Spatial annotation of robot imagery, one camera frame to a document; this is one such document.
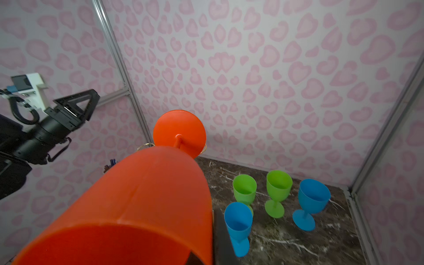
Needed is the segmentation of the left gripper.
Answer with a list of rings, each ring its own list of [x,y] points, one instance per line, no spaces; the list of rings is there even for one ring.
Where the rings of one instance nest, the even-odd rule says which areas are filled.
[[[65,139],[80,128],[83,121],[90,120],[99,100],[99,94],[93,89],[54,99],[57,106],[45,109],[47,116],[41,121],[41,127],[52,136]]]

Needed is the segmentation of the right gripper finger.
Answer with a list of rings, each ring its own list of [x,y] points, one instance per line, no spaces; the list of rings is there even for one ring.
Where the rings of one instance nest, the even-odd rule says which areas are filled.
[[[239,265],[230,235],[227,230],[224,214],[219,208],[213,210],[213,246],[215,265]]]

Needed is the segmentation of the blue wine glass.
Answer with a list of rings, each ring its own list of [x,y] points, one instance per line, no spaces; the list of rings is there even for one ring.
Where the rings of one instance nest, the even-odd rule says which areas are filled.
[[[292,215],[295,225],[303,231],[313,231],[316,224],[312,215],[322,212],[330,198],[330,190],[323,183],[314,179],[302,180],[298,191],[301,209]]]
[[[245,204],[234,202],[224,212],[225,224],[236,257],[244,257],[250,250],[249,235],[251,233],[253,215]]]

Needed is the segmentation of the green wine glass front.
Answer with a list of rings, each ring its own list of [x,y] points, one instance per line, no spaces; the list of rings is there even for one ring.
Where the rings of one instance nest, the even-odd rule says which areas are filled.
[[[245,204],[254,214],[252,203],[255,200],[257,191],[257,183],[255,179],[247,174],[241,174],[233,180],[233,193],[235,200],[239,203]]]

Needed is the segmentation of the green wine glass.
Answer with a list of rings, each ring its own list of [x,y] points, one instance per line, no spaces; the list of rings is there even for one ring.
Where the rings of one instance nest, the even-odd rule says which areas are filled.
[[[279,219],[285,214],[282,201],[286,200],[293,186],[291,176],[280,170],[273,170],[267,174],[267,192],[270,199],[265,203],[266,213],[272,218]]]
[[[257,183],[255,179],[247,174],[241,174],[233,180],[233,193],[235,200],[239,203],[245,204],[254,214],[252,203],[255,200],[257,191]]]

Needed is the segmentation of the red wine glass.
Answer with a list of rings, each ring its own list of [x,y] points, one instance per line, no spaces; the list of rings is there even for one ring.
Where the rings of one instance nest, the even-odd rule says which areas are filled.
[[[157,121],[154,146],[118,162],[14,259],[16,265],[213,263],[212,196],[195,161],[206,143],[194,114]]]

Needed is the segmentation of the blue wine glass front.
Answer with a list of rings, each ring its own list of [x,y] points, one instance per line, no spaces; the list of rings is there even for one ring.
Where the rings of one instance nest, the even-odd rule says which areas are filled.
[[[330,190],[323,183],[314,179],[302,180],[298,191],[301,209],[292,215],[295,225],[303,231],[313,231],[316,224],[312,215],[322,212],[330,198]]]

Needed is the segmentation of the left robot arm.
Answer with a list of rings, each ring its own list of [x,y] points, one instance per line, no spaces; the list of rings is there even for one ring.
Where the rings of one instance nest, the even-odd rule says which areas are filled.
[[[32,165],[54,162],[71,143],[69,135],[89,121],[100,100],[87,90],[54,100],[55,108],[38,112],[24,99],[2,90],[15,120],[1,116],[1,198],[21,189]]]

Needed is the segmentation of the pink pen holder cup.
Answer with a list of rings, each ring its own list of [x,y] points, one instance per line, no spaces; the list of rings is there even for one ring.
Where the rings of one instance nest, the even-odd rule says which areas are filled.
[[[103,173],[106,173],[107,171],[109,171],[113,166],[117,164],[117,162],[118,161],[116,159],[109,160],[109,163],[104,166]]]

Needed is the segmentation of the diagonal aluminium frame bar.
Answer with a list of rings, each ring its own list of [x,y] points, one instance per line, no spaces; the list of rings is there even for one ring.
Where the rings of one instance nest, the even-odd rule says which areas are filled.
[[[101,96],[100,100],[98,101],[98,104],[96,106],[96,108],[99,108],[105,104],[108,104],[110,102],[113,102],[114,100],[117,100],[121,97],[125,97],[130,95],[130,92],[127,89],[119,89],[113,93],[110,93],[108,95],[105,96]]]

